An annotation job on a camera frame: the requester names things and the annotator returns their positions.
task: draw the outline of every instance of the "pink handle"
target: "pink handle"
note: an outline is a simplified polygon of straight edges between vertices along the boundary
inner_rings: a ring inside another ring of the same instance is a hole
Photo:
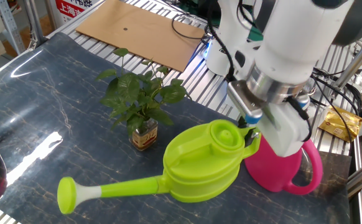
[[[294,185],[291,180],[284,187],[285,191],[296,195],[309,194],[311,191],[315,190],[320,184],[323,175],[322,160],[319,156],[318,149],[315,147],[311,139],[303,144],[302,149],[308,154],[311,160],[313,174],[311,183],[305,187],[298,187]]]

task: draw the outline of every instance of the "pink watering can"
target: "pink watering can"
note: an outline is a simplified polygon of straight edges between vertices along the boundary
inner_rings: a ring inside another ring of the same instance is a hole
[[[308,186],[298,187],[292,183],[292,179],[299,171],[302,150],[311,160],[313,176]],[[279,157],[262,136],[258,152],[246,158],[244,163],[251,177],[261,187],[271,192],[285,190],[296,195],[309,194],[318,187],[323,175],[319,152],[311,140],[305,142],[297,153],[288,157]]]

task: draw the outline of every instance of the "cardboard sheet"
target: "cardboard sheet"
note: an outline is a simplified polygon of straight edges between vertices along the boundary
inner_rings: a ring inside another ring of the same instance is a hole
[[[174,26],[189,37],[205,33],[181,22]],[[181,72],[200,42],[176,34],[171,19],[118,0],[106,0],[76,31]]]

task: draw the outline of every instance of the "marble pattern surface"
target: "marble pattern surface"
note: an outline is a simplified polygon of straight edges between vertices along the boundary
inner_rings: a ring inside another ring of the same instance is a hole
[[[182,131],[224,116],[190,100],[163,109],[174,126],[159,125],[158,141],[138,152],[125,125],[110,130],[110,109],[99,104],[109,80],[94,81],[115,68],[56,34],[0,72],[0,153],[7,190],[0,209],[28,223],[348,223],[346,178],[350,158],[321,153],[324,176],[305,196],[270,193],[244,165],[221,195],[181,203],[168,194],[90,200],[62,215],[56,192],[62,177],[101,185],[162,173],[166,145]],[[294,183],[310,178],[304,159]]]

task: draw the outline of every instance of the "green watering can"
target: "green watering can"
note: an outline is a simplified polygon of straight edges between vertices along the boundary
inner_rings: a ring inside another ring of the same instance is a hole
[[[244,137],[253,128],[239,129],[225,120],[190,128],[174,138],[163,157],[162,175],[96,187],[64,177],[58,186],[63,214],[93,198],[170,193],[181,202],[202,202],[226,190],[238,176],[240,163],[259,149],[261,135],[245,148]]]

